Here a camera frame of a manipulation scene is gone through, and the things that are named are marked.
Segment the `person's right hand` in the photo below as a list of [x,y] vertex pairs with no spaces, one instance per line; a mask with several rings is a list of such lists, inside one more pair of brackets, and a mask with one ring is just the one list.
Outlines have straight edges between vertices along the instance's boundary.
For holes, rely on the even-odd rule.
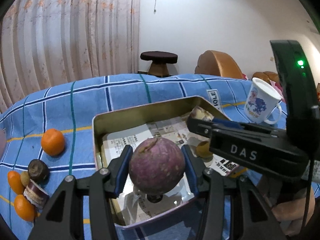
[[272,208],[272,213],[279,222],[286,236],[295,236],[300,233],[305,212],[306,189],[298,191],[294,200],[280,203]]

